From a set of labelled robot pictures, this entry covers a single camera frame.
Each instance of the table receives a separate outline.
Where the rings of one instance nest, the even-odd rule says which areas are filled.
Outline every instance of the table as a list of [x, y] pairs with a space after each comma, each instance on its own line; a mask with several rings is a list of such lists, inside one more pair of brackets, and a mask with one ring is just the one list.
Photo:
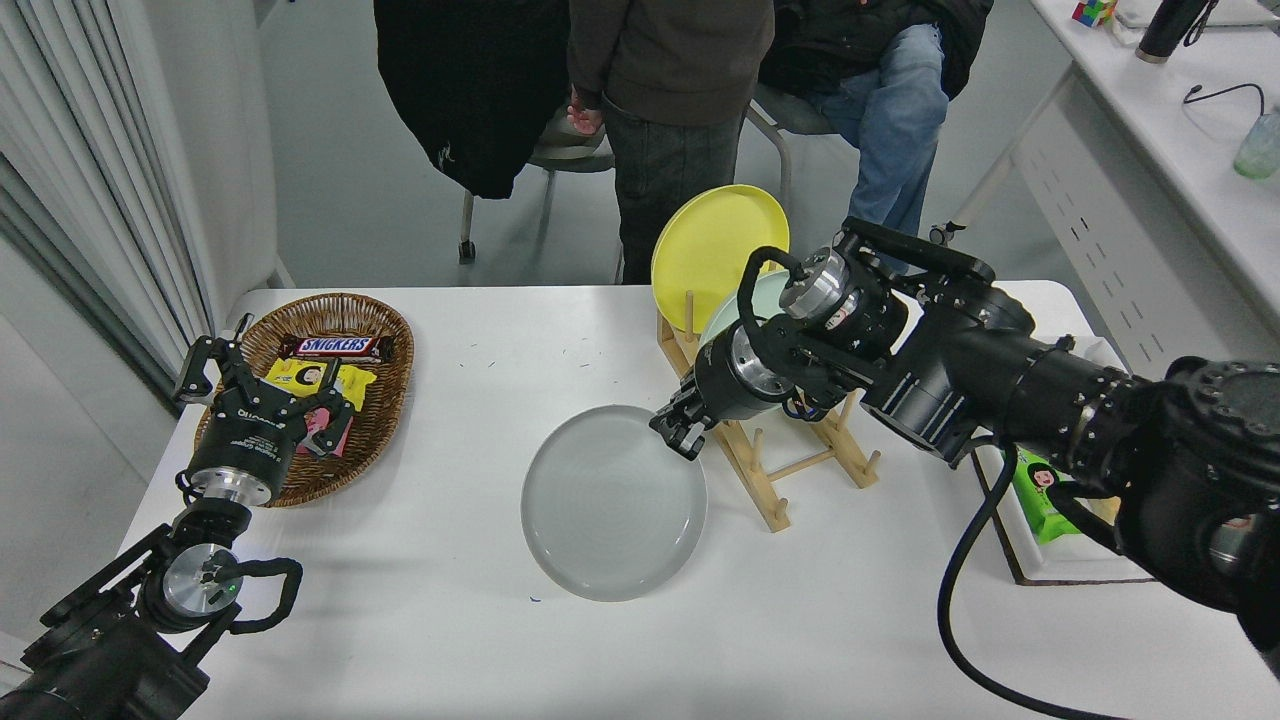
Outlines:
[[[1070, 293], [1004, 283], [1041, 331], [1091, 334]], [[259, 509], [241, 559], [306, 569], [293, 615], [225, 637], [187, 717], [1027, 717], [945, 655], [933, 605], [980, 502], [950, 471], [855, 411], [881, 482], [833, 464], [783, 480], [772, 534], [724, 456], [700, 456], [710, 507], [689, 564], [649, 596], [598, 603], [556, 585], [521, 532], [541, 442], [586, 409], [658, 407], [676, 378], [644, 287], [361, 290], [413, 328], [399, 429], [366, 475], [319, 501]], [[256, 291], [265, 311], [306, 291]], [[188, 407], [125, 537], [180, 510]], [[774, 446], [810, 442], [778, 413]], [[765, 454], [768, 465], [771, 455]], [[242, 618], [278, 585], [246, 584]], [[1053, 702], [1148, 717], [1272, 717], [1280, 685], [1231, 616], [1155, 585], [1016, 587], [986, 533], [961, 575], [956, 633], [997, 679]]]
[[1280, 178], [1249, 181], [1231, 159], [1257, 95], [1280, 99], [1280, 37], [1211, 29], [1165, 65], [1105, 28], [1071, 19], [1074, 0], [1033, 0], [1071, 65], [956, 214], [968, 225], [1009, 169], [1027, 179], [1130, 369], [1162, 377], [1174, 359], [1280, 356]]

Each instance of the robotic arm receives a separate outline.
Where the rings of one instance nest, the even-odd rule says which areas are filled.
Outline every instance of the robotic arm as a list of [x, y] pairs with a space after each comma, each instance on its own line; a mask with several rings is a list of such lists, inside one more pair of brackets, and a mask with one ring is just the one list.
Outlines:
[[[298, 398], [255, 379], [233, 340], [201, 337], [191, 347], [174, 400], [192, 402], [214, 387], [205, 364], [218, 363], [223, 389], [209, 425], [177, 483], [187, 502], [160, 525], [49, 610], [49, 628], [23, 655], [32, 676], [0, 697], [0, 720], [172, 720], [205, 692], [200, 661], [225, 632], [259, 633], [284, 620], [297, 598], [302, 566], [292, 559], [241, 562], [232, 543], [250, 523], [250, 507], [275, 500], [305, 415], [328, 407], [333, 420], [312, 442], [333, 448], [352, 405], [334, 389], [338, 364], [321, 389]], [[244, 578], [283, 575], [276, 609], [237, 620]], [[201, 629], [182, 651], [157, 633]]]
[[[897, 275], [878, 254], [924, 272]], [[768, 260], [791, 278], [785, 314], [762, 324], [751, 290]], [[993, 277], [855, 218], [804, 261], [762, 247], [737, 292], [740, 319], [703, 346], [649, 424], [692, 459], [718, 421], [778, 404], [815, 420], [863, 389], [868, 413], [952, 466], [986, 428], [1075, 479], [1050, 497], [1083, 533], [1235, 614], [1280, 678], [1280, 363], [1183, 357], [1160, 382], [1130, 377], [1070, 355], [1070, 337], [1032, 340], [1032, 316]], [[891, 290], [924, 310], [897, 352], [906, 313]], [[1115, 525], [1076, 497], [1119, 497]]]

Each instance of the black bottle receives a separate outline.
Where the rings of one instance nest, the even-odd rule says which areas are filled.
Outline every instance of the black bottle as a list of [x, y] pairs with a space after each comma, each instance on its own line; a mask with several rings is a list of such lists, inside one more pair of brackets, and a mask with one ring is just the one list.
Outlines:
[[1196, 24], [1196, 19], [1206, 6], [1216, 5], [1217, 0], [1165, 0], [1156, 8], [1151, 26], [1138, 44], [1138, 58], [1148, 63], [1164, 63], [1172, 55], [1181, 38]]

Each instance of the jeans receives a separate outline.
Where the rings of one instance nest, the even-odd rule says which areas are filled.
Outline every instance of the jeans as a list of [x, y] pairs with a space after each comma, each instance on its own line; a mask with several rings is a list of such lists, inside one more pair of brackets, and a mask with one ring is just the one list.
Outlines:
[[924, 188], [947, 117], [942, 37], [936, 26], [897, 33], [879, 68], [806, 100], [860, 152], [849, 214], [916, 236]]
[[622, 283], [649, 284], [653, 249], [676, 210], [694, 196], [732, 184], [742, 119], [716, 126], [650, 123], [604, 100], [613, 149], [622, 241]]

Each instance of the brown jacket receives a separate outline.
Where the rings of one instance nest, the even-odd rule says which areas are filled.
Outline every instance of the brown jacket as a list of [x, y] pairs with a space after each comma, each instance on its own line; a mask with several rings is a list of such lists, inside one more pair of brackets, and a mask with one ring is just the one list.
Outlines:
[[570, 0], [568, 72], [645, 120], [709, 126], [741, 115], [773, 41], [772, 0]]

